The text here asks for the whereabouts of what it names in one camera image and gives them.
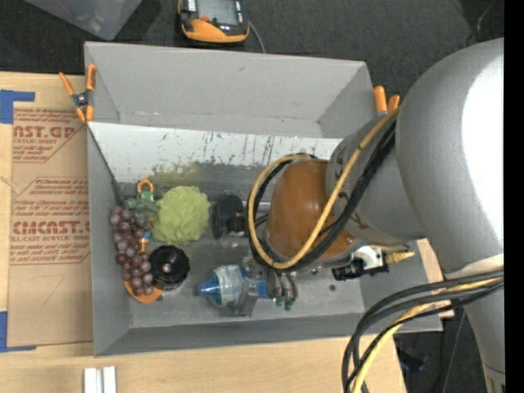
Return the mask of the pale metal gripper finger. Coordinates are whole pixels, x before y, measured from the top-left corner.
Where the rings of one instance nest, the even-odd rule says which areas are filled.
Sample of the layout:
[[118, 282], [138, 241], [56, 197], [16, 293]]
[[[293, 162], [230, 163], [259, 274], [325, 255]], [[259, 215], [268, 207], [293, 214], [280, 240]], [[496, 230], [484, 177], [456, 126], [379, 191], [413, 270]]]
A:
[[234, 311], [235, 316], [251, 317], [255, 310], [256, 302], [259, 298], [257, 290], [253, 287], [248, 287], [240, 295], [238, 307]]

